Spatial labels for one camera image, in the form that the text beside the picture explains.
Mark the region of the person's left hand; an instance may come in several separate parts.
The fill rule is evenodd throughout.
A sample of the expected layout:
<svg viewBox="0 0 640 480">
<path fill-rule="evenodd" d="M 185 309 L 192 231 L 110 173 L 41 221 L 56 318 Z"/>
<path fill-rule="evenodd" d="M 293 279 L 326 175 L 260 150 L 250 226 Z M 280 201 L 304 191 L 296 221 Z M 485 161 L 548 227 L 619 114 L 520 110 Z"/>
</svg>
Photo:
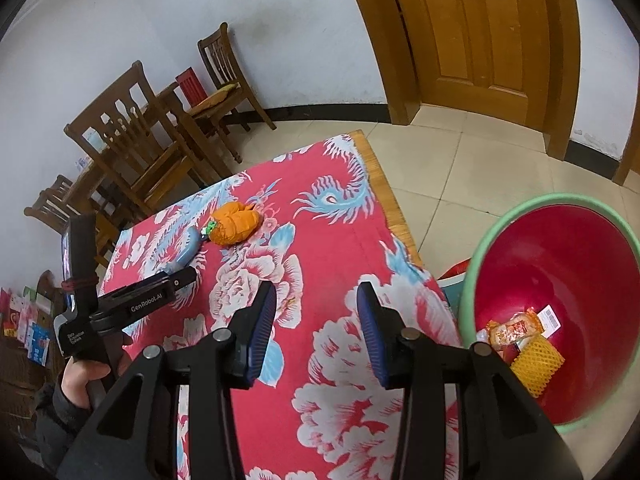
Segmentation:
<svg viewBox="0 0 640 480">
<path fill-rule="evenodd" d="M 99 361 L 70 358 L 66 362 L 60 381 L 62 393 L 71 404 L 88 410 L 91 408 L 88 385 L 96 380 L 99 382 L 111 371 L 108 364 Z"/>
</svg>

